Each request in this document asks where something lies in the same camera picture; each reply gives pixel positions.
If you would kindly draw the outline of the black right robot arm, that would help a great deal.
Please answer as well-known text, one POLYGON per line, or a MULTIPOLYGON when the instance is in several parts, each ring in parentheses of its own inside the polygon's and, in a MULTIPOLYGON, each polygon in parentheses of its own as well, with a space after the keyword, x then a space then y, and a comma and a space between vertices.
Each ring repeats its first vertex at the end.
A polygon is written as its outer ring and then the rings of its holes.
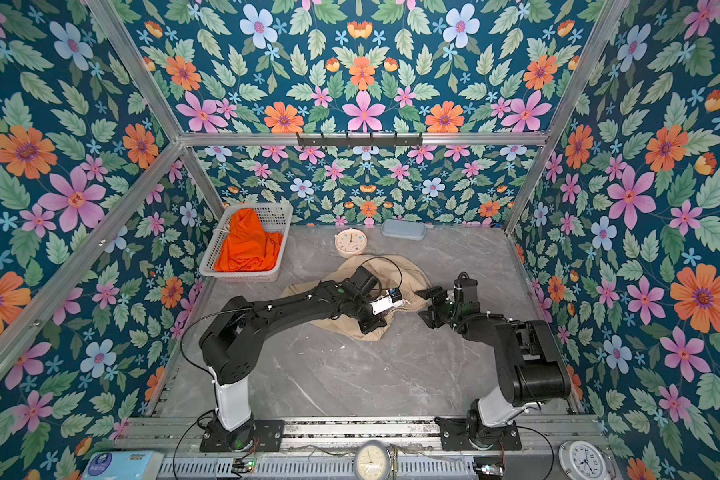
POLYGON ((477 287, 478 281, 462 272, 451 289, 431 287, 416 295, 430 302, 418 313, 429 328, 448 326, 463 339, 492 348, 497 386, 473 401, 463 421, 451 423, 470 446, 487 450, 511 444, 515 419, 550 400, 568 398, 572 383, 549 324, 483 310, 477 287))

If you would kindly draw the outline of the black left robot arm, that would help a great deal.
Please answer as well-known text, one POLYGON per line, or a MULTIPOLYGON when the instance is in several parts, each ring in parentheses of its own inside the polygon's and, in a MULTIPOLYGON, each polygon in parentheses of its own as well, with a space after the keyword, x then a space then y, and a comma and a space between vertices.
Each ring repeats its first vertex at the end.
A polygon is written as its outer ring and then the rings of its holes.
POLYGON ((355 320, 365 335, 385 327, 386 315, 403 304, 399 288, 381 289, 378 278, 363 266, 344 280, 321 281, 305 292, 275 300, 232 298, 199 339, 216 405, 201 450, 252 447, 256 425, 248 377, 270 337, 311 321, 335 321, 341 316, 355 320))

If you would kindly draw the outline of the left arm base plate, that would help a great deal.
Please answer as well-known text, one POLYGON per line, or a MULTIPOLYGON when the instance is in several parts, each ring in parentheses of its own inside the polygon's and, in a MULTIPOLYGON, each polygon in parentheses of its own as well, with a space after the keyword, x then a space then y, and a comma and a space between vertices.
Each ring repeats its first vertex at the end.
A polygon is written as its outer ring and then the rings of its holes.
POLYGON ((283 420, 249 419, 234 430, 226 430, 214 419, 203 427, 199 447, 203 453, 278 452, 284 437, 283 420))

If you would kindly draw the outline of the beige drawstring shorts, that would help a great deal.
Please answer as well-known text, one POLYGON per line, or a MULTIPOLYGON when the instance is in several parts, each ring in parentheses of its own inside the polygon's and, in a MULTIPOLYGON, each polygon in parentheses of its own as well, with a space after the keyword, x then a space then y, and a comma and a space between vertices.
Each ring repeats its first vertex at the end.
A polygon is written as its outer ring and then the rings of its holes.
POLYGON ((361 286, 356 289, 360 290, 360 297, 363 300, 373 302, 394 288, 400 291, 402 304, 380 314, 386 325, 369 333, 363 333, 355 318, 344 313, 331 313, 327 318, 311 321, 312 326, 355 340, 377 342, 381 340, 396 318, 401 317, 403 313, 417 312, 426 306, 426 301, 416 292, 428 290, 432 287, 432 283, 419 266, 399 255, 351 257, 335 272, 328 274, 322 280, 288 285, 280 297, 306 294, 321 282, 341 285, 345 280, 352 278, 360 267, 375 277, 375 280, 360 280, 361 286))

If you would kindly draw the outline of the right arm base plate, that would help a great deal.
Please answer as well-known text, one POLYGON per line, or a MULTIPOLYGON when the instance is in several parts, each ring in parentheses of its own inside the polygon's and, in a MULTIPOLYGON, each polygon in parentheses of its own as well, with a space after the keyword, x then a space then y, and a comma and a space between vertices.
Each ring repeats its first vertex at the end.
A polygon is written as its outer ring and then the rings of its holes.
POLYGON ((486 427, 479 420, 435 417, 445 451, 520 451, 522 443, 515 424, 486 427))

